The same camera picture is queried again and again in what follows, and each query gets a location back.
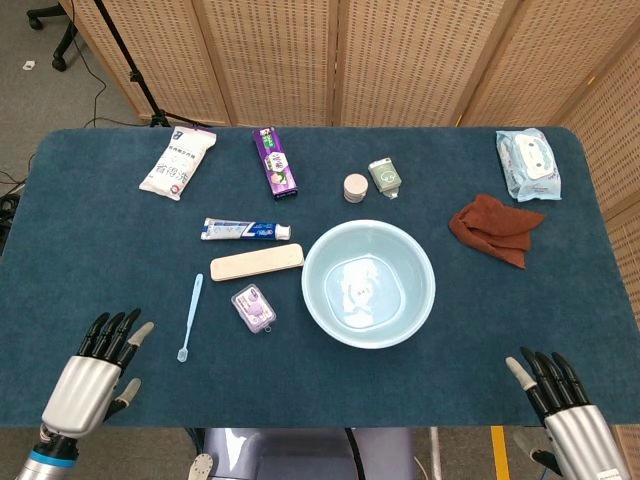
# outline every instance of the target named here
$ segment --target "microphone stand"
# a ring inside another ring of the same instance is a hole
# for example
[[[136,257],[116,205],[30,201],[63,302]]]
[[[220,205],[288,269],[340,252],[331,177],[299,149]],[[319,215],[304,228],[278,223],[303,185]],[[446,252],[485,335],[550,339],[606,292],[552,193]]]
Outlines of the microphone stand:
[[[156,125],[161,125],[163,127],[170,127],[171,125],[169,125],[168,118],[173,118],[175,120],[180,120],[182,122],[190,123],[192,125],[197,125],[200,127],[210,127],[211,125],[206,125],[204,123],[196,122],[195,120],[191,120],[186,117],[181,117],[180,115],[167,112],[161,109],[160,107],[158,107],[156,100],[153,98],[153,95],[149,90],[149,86],[147,85],[147,82],[145,82],[144,80],[144,76],[142,75],[142,72],[138,69],[138,67],[136,66],[136,63],[133,61],[133,58],[131,57],[131,54],[129,53],[127,46],[125,45],[124,40],[122,40],[122,37],[120,36],[120,32],[118,32],[116,25],[113,23],[111,15],[109,15],[109,12],[105,7],[104,2],[102,0],[94,0],[94,3],[96,4],[96,7],[100,11],[100,14],[104,19],[104,22],[107,24],[107,27],[109,27],[109,31],[111,32],[111,35],[113,36],[114,40],[118,44],[118,48],[120,48],[120,51],[124,56],[124,59],[127,61],[127,64],[129,64],[129,68],[131,69],[131,72],[129,73],[129,80],[131,82],[136,82],[140,86],[140,90],[142,90],[142,93],[144,94],[145,98],[147,99],[147,102],[149,103],[149,105],[151,106],[151,109],[153,110],[153,114],[151,115],[151,126],[155,127]]]

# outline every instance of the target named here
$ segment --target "wet wipes package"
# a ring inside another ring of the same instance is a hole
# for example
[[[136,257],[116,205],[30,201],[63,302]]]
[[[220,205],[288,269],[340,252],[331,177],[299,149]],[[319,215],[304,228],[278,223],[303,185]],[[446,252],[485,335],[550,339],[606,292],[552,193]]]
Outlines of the wet wipes package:
[[[175,127],[169,146],[140,184],[140,190],[180,200],[207,149],[215,143],[213,132]]]
[[[536,128],[496,132],[509,195],[519,202],[534,198],[560,200],[560,173],[551,146]]]

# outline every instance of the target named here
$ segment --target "blue label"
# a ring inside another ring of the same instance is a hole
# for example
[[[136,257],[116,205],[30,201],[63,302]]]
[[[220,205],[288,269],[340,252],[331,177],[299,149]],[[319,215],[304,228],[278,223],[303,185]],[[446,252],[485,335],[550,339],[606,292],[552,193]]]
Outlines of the blue label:
[[[46,455],[42,455],[38,452],[31,451],[29,455],[31,460],[35,460],[38,463],[43,463],[45,465],[51,465],[53,467],[62,467],[62,468],[71,468],[76,463],[75,460],[65,460],[61,458],[53,458],[47,457]]]
[[[256,223],[246,233],[253,234],[253,238],[275,240],[276,224],[275,223]]]

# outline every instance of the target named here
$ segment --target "silver robotic hand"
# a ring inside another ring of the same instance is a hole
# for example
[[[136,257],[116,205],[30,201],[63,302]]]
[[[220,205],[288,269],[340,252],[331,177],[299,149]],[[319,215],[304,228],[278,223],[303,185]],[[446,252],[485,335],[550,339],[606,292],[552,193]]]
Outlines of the silver robotic hand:
[[[573,367],[559,353],[553,361],[520,348],[535,380],[513,357],[507,366],[527,393],[554,453],[532,450],[531,459],[569,480],[631,480],[606,420]]]
[[[89,435],[115,413],[127,408],[140,388],[134,378],[114,398],[127,365],[153,330],[144,324],[127,340],[136,308],[111,319],[100,315],[87,331],[76,355],[65,366],[42,414],[40,442],[34,447],[16,480],[68,478],[78,458],[78,439]]]

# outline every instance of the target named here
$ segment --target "brown towel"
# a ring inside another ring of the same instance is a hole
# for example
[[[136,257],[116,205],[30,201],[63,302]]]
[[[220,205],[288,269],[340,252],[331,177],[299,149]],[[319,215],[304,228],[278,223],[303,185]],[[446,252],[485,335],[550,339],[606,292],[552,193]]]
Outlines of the brown towel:
[[[541,213],[507,207],[480,193],[451,218],[449,228],[465,245],[524,269],[524,253],[531,248],[529,232],[543,220]]]

